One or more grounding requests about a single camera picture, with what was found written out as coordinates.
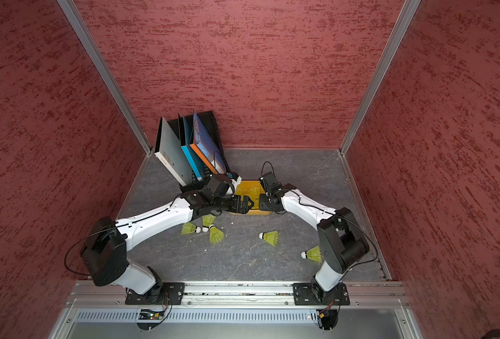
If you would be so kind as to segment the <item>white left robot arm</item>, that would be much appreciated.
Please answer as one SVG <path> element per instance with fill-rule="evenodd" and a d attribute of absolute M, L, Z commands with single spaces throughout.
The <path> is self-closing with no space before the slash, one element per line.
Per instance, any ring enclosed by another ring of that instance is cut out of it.
<path fill-rule="evenodd" d="M 249 196 L 220 196 L 205 189 L 186 192 L 137 216 L 100 219 L 84 240 L 80 257 L 97 287 L 115 284 L 158 305 L 167 296 L 163 282 L 151 268 L 128 259 L 128 252 L 171 227 L 223 211 L 247 214 L 253 207 Z"/>

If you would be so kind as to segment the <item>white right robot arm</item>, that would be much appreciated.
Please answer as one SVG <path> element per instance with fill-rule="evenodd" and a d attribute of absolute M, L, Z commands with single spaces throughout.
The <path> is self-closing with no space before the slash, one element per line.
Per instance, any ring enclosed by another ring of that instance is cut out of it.
<path fill-rule="evenodd" d="M 267 209 L 292 213 L 318 233 L 323 262 L 312 280 L 313 298 L 320 303 L 332 298 L 348 270 L 371 250 L 370 241 L 353 212 L 320 204 L 295 186 L 281 184 L 272 172 L 263 175 L 260 183 Z"/>

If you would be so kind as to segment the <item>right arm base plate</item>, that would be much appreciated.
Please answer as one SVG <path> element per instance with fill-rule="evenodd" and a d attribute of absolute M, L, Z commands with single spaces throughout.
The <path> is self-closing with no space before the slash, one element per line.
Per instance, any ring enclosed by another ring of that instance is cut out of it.
<path fill-rule="evenodd" d="M 294 303 L 298 306 L 348 306 L 350 297 L 344 283 L 337 284 L 330 291 L 324 291 L 317 283 L 295 283 L 293 287 Z"/>

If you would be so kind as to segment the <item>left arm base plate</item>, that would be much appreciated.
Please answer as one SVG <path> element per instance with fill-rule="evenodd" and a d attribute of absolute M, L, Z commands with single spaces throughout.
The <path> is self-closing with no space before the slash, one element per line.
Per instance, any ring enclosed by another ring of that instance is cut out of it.
<path fill-rule="evenodd" d="M 144 295 L 139 295 L 133 290 L 127 290 L 125 304 L 178 306 L 182 303 L 185 287 L 184 282 L 164 282 L 161 287 L 155 285 Z"/>

